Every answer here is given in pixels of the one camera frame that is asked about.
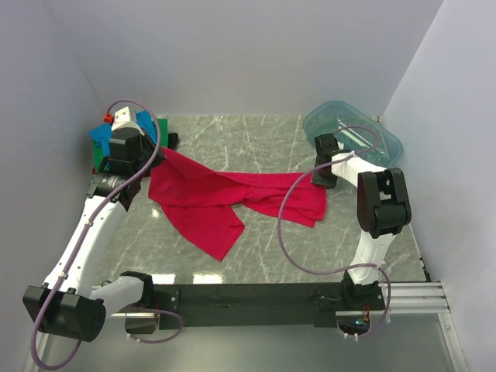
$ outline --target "table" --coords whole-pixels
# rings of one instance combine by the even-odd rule
[[[307,141],[301,115],[168,116],[169,130],[181,138],[178,151],[217,171],[298,172],[313,167],[315,149]],[[157,284],[295,283],[340,281],[342,274],[316,277],[293,267],[277,241],[276,219],[244,206],[234,207],[246,228],[223,262],[184,239],[160,206],[147,197],[148,180],[115,231],[100,263],[95,284],[115,280],[126,270],[153,275]],[[315,270],[349,264],[360,227],[356,190],[339,180],[327,191],[327,213],[314,229],[283,222],[291,255]],[[391,244],[384,269],[393,281],[425,281],[410,226]]]

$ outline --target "cable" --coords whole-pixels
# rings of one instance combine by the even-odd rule
[[[38,312],[38,316],[36,317],[35,321],[34,321],[34,327],[33,327],[33,332],[31,333],[31,343],[30,343],[30,350],[31,350],[31,357],[33,358],[33,361],[34,363],[41,369],[43,370],[59,370],[60,368],[62,367],[65,367],[66,365],[69,364],[69,362],[72,360],[72,358],[74,358],[74,355],[76,355],[76,352],[78,351],[79,349],[79,346],[81,345],[81,341],[78,341],[77,344],[76,344],[76,347],[74,348],[74,350],[72,350],[72,353],[69,355],[69,357],[64,360],[63,362],[59,363],[59,364],[56,364],[56,365],[47,365],[45,364],[41,359],[40,359],[40,356],[38,355],[38,351],[36,350],[36,336],[38,334],[38,329],[40,328],[40,324],[43,320],[43,317],[45,315],[45,312],[47,311],[47,308],[48,306],[50,305],[50,303],[52,302],[53,300],[53,297],[55,296],[55,294],[57,293],[57,291],[60,289],[60,287],[62,286],[62,283],[64,282],[65,280],[65,277],[67,276],[67,272],[70,270],[72,264],[74,263],[75,259],[76,259],[76,256],[77,254],[79,253],[79,249],[81,248],[83,242],[84,242],[84,239],[86,238],[86,235],[88,234],[88,231],[89,229],[91,228],[91,225],[93,224],[93,222],[96,220],[96,217],[98,216],[98,214],[102,211],[102,209],[107,205],[107,203],[110,202],[111,199],[113,199],[119,192],[121,192],[124,188],[126,188],[129,184],[133,183],[135,180],[137,180],[139,177],[141,177],[141,175],[148,169],[148,167],[152,164],[153,160],[155,159],[155,156],[158,154],[158,151],[160,149],[160,138],[161,138],[161,133],[160,133],[160,125],[158,123],[158,120],[157,120],[157,117],[153,114],[153,112],[147,108],[145,105],[137,102],[137,101],[134,101],[132,99],[119,99],[118,101],[115,101],[113,102],[108,108],[107,108],[107,111],[106,111],[106,114],[109,114],[110,113],[110,110],[112,110],[112,108],[119,104],[119,103],[122,103],[122,102],[128,102],[128,103],[133,103],[134,105],[137,105],[139,106],[140,108],[142,108],[143,110],[145,111],[148,111],[150,116],[152,117],[153,119],[153,122],[155,124],[155,127],[157,129],[157,142],[155,144],[155,148],[153,149],[153,152],[151,154],[151,157],[150,159],[145,163],[145,165],[143,165],[143,167],[138,170],[138,172],[136,174],[134,174],[129,180],[127,180],[126,182],[124,182],[123,184],[121,184],[120,186],[118,186],[114,191],[112,191],[97,207],[96,209],[93,211],[93,213],[90,215],[90,217],[88,218],[88,221],[87,223],[84,225],[82,231],[81,231],[81,234],[79,236],[79,238],[77,239],[77,242],[76,244],[74,245],[74,248],[72,250],[72,253],[71,255],[69,256],[69,259],[67,260],[65,266],[64,266],[64,269],[62,270],[62,272],[60,273],[60,276],[58,278],[58,280],[55,282],[55,285],[53,286],[53,288],[51,289],[50,293],[48,294],[48,296],[46,297],[46,300],[45,302],[43,303],[43,305],[41,306],[41,309],[40,311]]]
[[[175,338],[179,333],[181,333],[182,329],[184,328],[184,320],[182,319],[182,317],[179,314],[176,314],[175,312],[168,312],[167,310],[160,310],[158,308],[155,308],[155,309],[151,309],[151,308],[134,308],[134,309],[141,310],[141,311],[144,311],[144,312],[155,312],[155,313],[160,313],[160,314],[164,314],[164,315],[173,316],[173,317],[175,317],[179,321],[179,328],[177,329],[177,331],[174,334],[166,337],[165,339],[141,339],[141,338],[139,338],[137,336],[129,335],[129,337],[131,339],[135,339],[139,343],[165,343],[166,341],[170,341],[173,338]]]
[[[352,128],[364,129],[364,130],[368,131],[369,133],[371,133],[375,137],[376,143],[372,147],[368,147],[366,149],[359,150],[357,152],[352,152],[349,156],[347,156],[347,157],[345,157],[345,158],[343,158],[341,160],[329,161],[328,163],[320,164],[317,167],[314,167],[311,170],[308,170],[308,171],[304,172],[293,183],[293,185],[289,188],[288,193],[284,196],[284,199],[283,199],[283,201],[281,203],[281,207],[279,208],[279,214],[277,216],[277,238],[279,239],[279,245],[281,246],[282,253],[286,256],[286,258],[288,259],[288,261],[291,262],[295,267],[297,267],[301,271],[304,271],[305,273],[313,274],[313,275],[332,275],[332,274],[342,273],[343,271],[346,271],[346,270],[357,269],[358,267],[373,267],[374,269],[377,269],[382,274],[382,276],[384,277],[384,279],[386,280],[386,283],[388,285],[387,286],[386,307],[385,307],[384,313],[382,314],[382,316],[379,319],[379,321],[371,329],[369,329],[368,332],[364,333],[363,335],[357,336],[358,338],[362,338],[362,337],[369,336],[372,333],[374,333],[377,330],[377,328],[386,320],[386,317],[388,316],[389,308],[390,308],[390,305],[391,305],[391,281],[390,281],[388,275],[386,274],[386,272],[384,271],[384,269],[382,267],[376,265],[375,263],[366,263],[366,264],[365,263],[362,263],[362,264],[361,263],[358,263],[358,264],[355,264],[355,265],[349,265],[347,267],[341,267],[341,268],[335,269],[335,270],[324,270],[324,271],[318,271],[318,270],[308,269],[308,268],[303,267],[302,265],[300,265],[298,262],[295,261],[295,259],[293,257],[291,257],[291,255],[289,254],[288,250],[284,246],[284,242],[282,240],[282,232],[281,232],[282,215],[283,215],[283,212],[284,212],[284,208],[286,206],[286,203],[288,202],[288,199],[291,196],[291,193],[293,192],[293,190],[296,189],[296,187],[298,186],[298,184],[305,177],[307,177],[308,175],[312,174],[316,170],[318,171],[319,169],[322,169],[322,168],[330,167],[332,165],[339,164],[339,163],[344,163],[345,161],[348,161],[349,159],[351,159],[352,157],[355,157],[356,155],[359,155],[361,153],[365,153],[367,151],[371,151],[371,150],[373,150],[373,149],[375,149],[375,148],[377,148],[379,146],[379,143],[381,141],[381,139],[379,138],[379,136],[375,132],[373,132],[372,130],[370,130],[370,129],[364,127],[364,126],[347,126],[345,128],[341,128],[341,129],[336,130],[333,134],[338,133],[338,132],[341,132],[342,130],[345,130],[345,129],[352,129]]]

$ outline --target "blue cloth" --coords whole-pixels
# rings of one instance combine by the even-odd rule
[[[136,121],[138,126],[148,133],[153,143],[157,143],[157,131],[153,125],[152,118],[147,111],[137,112]],[[94,128],[89,133],[90,137],[102,148],[103,156],[110,155],[109,140],[112,137],[112,128],[109,124],[103,124]]]

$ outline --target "gray wall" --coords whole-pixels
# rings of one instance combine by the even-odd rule
[[[101,102],[383,113],[442,0],[45,0]]]
[[[384,115],[473,371],[496,366],[495,16],[492,0],[445,0]]]
[[[22,305],[63,252],[91,172],[101,108],[41,2],[0,5],[0,370],[17,371],[33,322]]]

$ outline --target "electrical wiring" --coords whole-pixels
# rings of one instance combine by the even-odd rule
[[[349,265],[347,267],[341,267],[341,268],[338,268],[338,269],[335,269],[335,270],[321,270],[321,271],[319,271],[319,270],[308,269],[306,267],[303,267],[301,264],[299,264],[298,262],[296,262],[293,257],[291,257],[291,255],[288,252],[288,249],[284,245],[284,241],[282,239],[282,231],[281,231],[281,222],[282,222],[282,216],[283,216],[283,212],[284,212],[284,207],[286,206],[286,203],[288,202],[288,199],[291,197],[291,193],[293,192],[293,190],[296,189],[296,187],[298,186],[298,184],[301,181],[303,181],[303,179],[305,179],[307,176],[309,176],[310,174],[312,174],[316,170],[318,171],[318,170],[320,170],[322,168],[331,167],[332,165],[339,164],[339,163],[344,163],[345,161],[348,161],[349,159],[355,157],[356,155],[359,155],[361,153],[365,153],[367,151],[371,151],[373,149],[376,149],[379,146],[379,143],[381,141],[381,139],[379,138],[379,136],[375,132],[373,132],[372,130],[370,130],[367,127],[364,127],[364,126],[347,126],[347,127],[344,127],[344,128],[341,128],[341,129],[335,131],[333,134],[336,134],[338,132],[341,132],[342,130],[353,129],[353,128],[363,129],[363,130],[366,130],[367,132],[371,133],[375,137],[376,143],[372,147],[369,147],[369,148],[366,148],[366,149],[363,149],[363,150],[359,150],[357,152],[352,151],[349,156],[344,157],[341,160],[329,161],[328,163],[320,164],[317,167],[314,167],[311,170],[308,170],[308,171],[304,172],[293,183],[293,185],[289,188],[288,193],[284,196],[284,199],[283,199],[283,201],[281,203],[281,207],[279,208],[279,214],[277,216],[277,238],[279,240],[279,245],[281,246],[282,253],[286,256],[286,258],[289,260],[289,262],[292,263],[293,266],[297,267],[301,271],[304,271],[305,273],[313,274],[313,275],[332,275],[332,274],[342,273],[342,272],[347,271],[347,270],[357,269],[358,267],[372,267],[372,268],[378,270],[382,274],[382,276],[384,277],[384,279],[386,280],[386,283],[388,285],[387,286],[386,305],[385,305],[384,312],[383,312],[381,318],[379,319],[379,321],[372,328],[370,328],[366,333],[364,333],[363,335],[355,335],[356,338],[360,339],[360,338],[369,336],[372,333],[374,333],[379,328],[379,326],[383,322],[385,322],[385,320],[386,320],[386,318],[388,316],[389,308],[391,306],[391,281],[389,279],[389,276],[384,271],[384,269],[382,267],[374,264],[374,263],[366,263],[366,264],[365,263],[362,263],[362,264],[361,263],[358,263],[358,264],[355,264],[355,265]]]
[[[67,262],[66,262],[66,264],[64,266],[64,269],[60,273],[60,276],[57,279],[57,281],[55,282],[55,285],[52,287],[52,289],[50,290],[49,294],[46,297],[45,302],[41,306],[41,309],[38,312],[38,315],[37,315],[37,317],[36,317],[36,319],[34,321],[33,331],[31,333],[30,352],[31,352],[31,357],[33,358],[34,363],[39,368],[41,368],[43,370],[59,370],[60,368],[67,366],[70,363],[70,361],[74,358],[74,356],[76,355],[76,352],[79,349],[79,346],[81,345],[81,341],[78,341],[77,344],[76,344],[76,346],[72,350],[71,354],[67,357],[67,359],[64,360],[64,361],[62,361],[59,364],[48,365],[48,364],[45,364],[40,359],[40,356],[38,355],[38,351],[36,349],[36,337],[37,337],[37,334],[38,334],[38,329],[40,328],[40,324],[41,324],[41,322],[43,320],[43,317],[45,316],[45,313],[46,313],[46,311],[48,309],[48,306],[52,302],[53,297],[55,296],[55,294],[57,293],[57,291],[62,286],[62,283],[64,282],[65,277],[67,276],[66,273],[69,272],[69,270],[71,269],[72,264],[74,263],[74,261],[75,261],[75,259],[77,257],[77,254],[79,253],[79,250],[81,249],[81,246],[82,246],[82,244],[84,242],[84,239],[86,238],[86,235],[88,234],[88,231],[91,228],[91,226],[93,225],[93,222],[96,220],[98,214],[107,205],[107,203],[109,203],[119,192],[121,192],[124,188],[126,188],[128,185],[130,185],[131,183],[133,183],[135,180],[137,180],[139,177],[141,177],[143,175],[143,173],[150,167],[150,165],[152,164],[153,160],[155,159],[155,156],[158,154],[158,151],[160,150],[160,138],[161,138],[160,125],[158,123],[157,117],[145,105],[143,105],[143,104],[141,104],[141,103],[139,103],[137,101],[134,101],[132,99],[119,99],[118,101],[113,102],[107,108],[107,111],[106,111],[105,114],[106,115],[109,115],[110,114],[110,111],[112,110],[112,108],[115,105],[117,105],[119,103],[123,103],[123,102],[125,102],[125,103],[132,103],[134,105],[139,106],[143,110],[149,112],[150,116],[153,119],[153,123],[155,124],[156,130],[157,130],[157,142],[156,142],[155,147],[153,149],[153,152],[152,152],[152,154],[150,156],[150,159],[143,165],[143,167],[140,170],[138,170],[138,172],[136,172],[136,174],[134,174],[129,180],[127,180],[126,182],[122,183],[114,191],[112,191],[110,194],[108,194],[108,196],[102,201],[102,203],[100,203],[96,207],[96,209],[90,215],[90,217],[88,218],[88,222],[84,225],[84,228],[82,229],[81,234],[80,234],[79,238],[77,239],[76,244],[74,245],[74,248],[72,250],[72,253],[69,256],[69,258],[68,258],[68,260],[67,260]],[[147,309],[147,311],[148,312],[161,312],[161,313],[167,314],[167,315],[173,314],[173,313],[169,313],[169,312],[164,312],[163,310],[160,310],[159,311],[159,310],[156,310],[156,309]],[[182,319],[180,319],[180,329],[174,335],[172,335],[171,337],[168,337],[167,339],[161,340],[161,342],[165,342],[165,341],[167,341],[169,339],[174,338],[181,331],[182,326],[183,326],[183,322],[182,322]]]

